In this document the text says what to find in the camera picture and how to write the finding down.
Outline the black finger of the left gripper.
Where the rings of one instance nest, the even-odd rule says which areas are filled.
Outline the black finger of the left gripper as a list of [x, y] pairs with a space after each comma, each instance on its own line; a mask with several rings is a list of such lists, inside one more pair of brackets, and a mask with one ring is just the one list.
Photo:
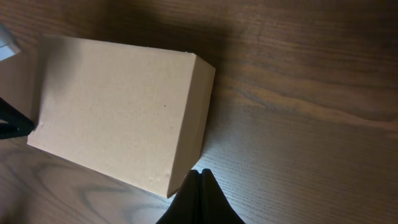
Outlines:
[[28, 136], [35, 128], [34, 123], [4, 99], [1, 98], [1, 139]]

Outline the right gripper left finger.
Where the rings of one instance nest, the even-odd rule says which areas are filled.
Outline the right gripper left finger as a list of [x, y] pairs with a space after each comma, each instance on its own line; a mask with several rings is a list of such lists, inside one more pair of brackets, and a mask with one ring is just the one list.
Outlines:
[[190, 170], [170, 207], [156, 224], [198, 223], [199, 172]]

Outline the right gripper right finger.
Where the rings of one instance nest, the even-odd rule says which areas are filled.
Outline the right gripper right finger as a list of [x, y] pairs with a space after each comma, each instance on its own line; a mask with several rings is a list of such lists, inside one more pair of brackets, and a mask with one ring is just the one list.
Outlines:
[[203, 224], [244, 224], [229, 204], [210, 169], [201, 172], [200, 203]]

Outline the brown cardboard box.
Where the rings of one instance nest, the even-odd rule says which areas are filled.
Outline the brown cardboard box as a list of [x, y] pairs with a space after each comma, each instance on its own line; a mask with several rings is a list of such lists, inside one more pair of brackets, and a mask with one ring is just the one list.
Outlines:
[[27, 142], [171, 197], [200, 158], [215, 68], [174, 50], [45, 35]]

